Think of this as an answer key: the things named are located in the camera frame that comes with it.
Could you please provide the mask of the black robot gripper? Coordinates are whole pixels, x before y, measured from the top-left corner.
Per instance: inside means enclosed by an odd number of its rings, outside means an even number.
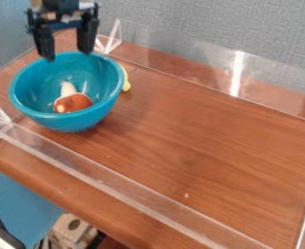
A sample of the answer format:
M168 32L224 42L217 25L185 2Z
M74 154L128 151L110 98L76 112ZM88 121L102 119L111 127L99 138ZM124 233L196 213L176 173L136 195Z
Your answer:
M34 32L38 53L48 61L56 58L52 30L78 28L78 49L91 54L99 28L98 0L30 0L27 32Z

